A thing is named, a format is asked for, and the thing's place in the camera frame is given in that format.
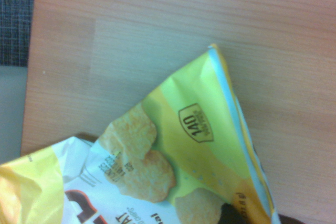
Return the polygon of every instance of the potato chip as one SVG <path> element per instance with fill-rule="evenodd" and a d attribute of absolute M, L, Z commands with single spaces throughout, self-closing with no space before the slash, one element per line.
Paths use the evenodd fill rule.
<path fill-rule="evenodd" d="M 197 188 L 184 197 L 175 199 L 181 224 L 218 224 L 224 201 L 213 192 Z"/>
<path fill-rule="evenodd" d="M 114 120 L 99 138 L 110 153 L 124 151 L 128 157 L 144 159 L 156 139 L 156 127 L 141 103 Z"/>
<path fill-rule="evenodd" d="M 150 150 L 144 160 L 133 159 L 122 170 L 120 178 L 107 176 L 107 179 L 117 185 L 121 194 L 133 198 L 161 202 L 176 185 L 173 168 L 159 151 Z"/>

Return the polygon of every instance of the yellow packaging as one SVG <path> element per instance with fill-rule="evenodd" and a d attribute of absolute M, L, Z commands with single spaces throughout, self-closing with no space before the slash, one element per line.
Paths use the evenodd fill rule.
<path fill-rule="evenodd" d="M 3 224 L 217 224 L 225 202 L 246 223 L 280 224 L 215 45 L 94 144 L 71 137 L 0 166 Z"/>

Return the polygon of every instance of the gray fabric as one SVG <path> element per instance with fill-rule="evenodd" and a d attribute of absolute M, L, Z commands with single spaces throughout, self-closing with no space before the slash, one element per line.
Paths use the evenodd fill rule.
<path fill-rule="evenodd" d="M 34 0 L 0 0 L 0 65 L 26 67 Z"/>

